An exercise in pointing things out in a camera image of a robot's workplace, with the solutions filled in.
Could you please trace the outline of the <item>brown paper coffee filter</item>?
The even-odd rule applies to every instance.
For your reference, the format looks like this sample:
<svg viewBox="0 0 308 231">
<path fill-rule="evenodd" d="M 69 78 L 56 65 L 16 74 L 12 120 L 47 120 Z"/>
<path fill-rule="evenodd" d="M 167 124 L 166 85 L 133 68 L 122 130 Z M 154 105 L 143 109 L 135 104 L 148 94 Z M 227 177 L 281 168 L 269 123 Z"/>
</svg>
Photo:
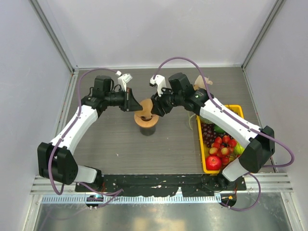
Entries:
<svg viewBox="0 0 308 231">
<path fill-rule="evenodd" d="M 151 119 L 153 117 L 151 111 L 153 108 L 153 102 L 151 99 L 145 99 L 141 101 L 142 111 L 140 112 L 139 117 L 142 119 Z"/>
</svg>

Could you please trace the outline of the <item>round wooden dripper stand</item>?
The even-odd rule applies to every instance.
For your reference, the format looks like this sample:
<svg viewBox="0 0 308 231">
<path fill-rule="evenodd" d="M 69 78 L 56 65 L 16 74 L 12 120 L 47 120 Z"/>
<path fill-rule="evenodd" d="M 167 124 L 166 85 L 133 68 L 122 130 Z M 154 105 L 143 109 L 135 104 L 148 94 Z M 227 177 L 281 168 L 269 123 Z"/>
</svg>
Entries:
<svg viewBox="0 0 308 231">
<path fill-rule="evenodd" d="M 154 115 L 151 119 L 143 120 L 140 117 L 138 117 L 137 115 L 134 115 L 134 120 L 135 120 L 136 124 L 141 128 L 152 128 L 152 127 L 156 126 L 156 124 L 159 120 L 159 116 Z"/>
</svg>

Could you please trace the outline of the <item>glass coffee carafe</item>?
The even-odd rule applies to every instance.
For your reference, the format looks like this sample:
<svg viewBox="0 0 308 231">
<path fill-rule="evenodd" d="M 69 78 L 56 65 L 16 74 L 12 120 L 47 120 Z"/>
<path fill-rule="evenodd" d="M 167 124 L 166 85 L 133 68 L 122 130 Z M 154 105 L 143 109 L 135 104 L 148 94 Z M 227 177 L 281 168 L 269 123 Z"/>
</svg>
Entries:
<svg viewBox="0 0 308 231">
<path fill-rule="evenodd" d="M 140 127 L 140 133 L 144 136 L 151 136 L 155 133 L 156 131 L 156 125 L 152 126 L 152 127 Z"/>
</svg>

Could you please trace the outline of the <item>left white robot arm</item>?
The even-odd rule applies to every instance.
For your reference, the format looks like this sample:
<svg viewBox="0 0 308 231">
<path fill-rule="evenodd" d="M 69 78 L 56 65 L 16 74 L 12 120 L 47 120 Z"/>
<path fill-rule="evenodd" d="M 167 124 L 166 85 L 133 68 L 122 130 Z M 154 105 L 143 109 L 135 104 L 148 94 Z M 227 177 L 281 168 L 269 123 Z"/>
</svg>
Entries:
<svg viewBox="0 0 308 231">
<path fill-rule="evenodd" d="M 132 79 L 131 74 L 123 74 L 117 81 L 120 89 L 112 89 L 113 80 L 108 76 L 97 76 L 89 95 L 81 99 L 81 106 L 65 128 L 49 143 L 38 146 L 38 170 L 44 178 L 70 185 L 73 182 L 84 182 L 91 191 L 99 191 L 103 180 L 100 171 L 86 166 L 79 166 L 74 151 L 89 127 L 108 107 L 119 107 L 124 112 L 142 110 L 134 98 L 132 89 L 127 87 Z"/>
</svg>

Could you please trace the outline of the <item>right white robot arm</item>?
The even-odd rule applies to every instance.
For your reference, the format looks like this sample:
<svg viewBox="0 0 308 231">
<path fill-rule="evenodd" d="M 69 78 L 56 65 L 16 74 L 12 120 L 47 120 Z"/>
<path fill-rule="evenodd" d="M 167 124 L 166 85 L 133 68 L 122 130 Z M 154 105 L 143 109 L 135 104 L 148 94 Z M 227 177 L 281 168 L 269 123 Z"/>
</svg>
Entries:
<svg viewBox="0 0 308 231">
<path fill-rule="evenodd" d="M 166 79 L 161 75 L 150 79 L 157 92 L 151 97 L 151 113 L 163 117 L 172 108 L 182 106 L 186 111 L 207 119 L 234 137 L 244 147 L 240 157 L 228 164 L 218 177 L 218 185 L 230 189 L 235 181 L 247 172 L 257 173 L 275 152 L 274 131 L 269 126 L 260 128 L 232 112 L 203 88 L 195 89 L 187 76 L 176 73 Z"/>
</svg>

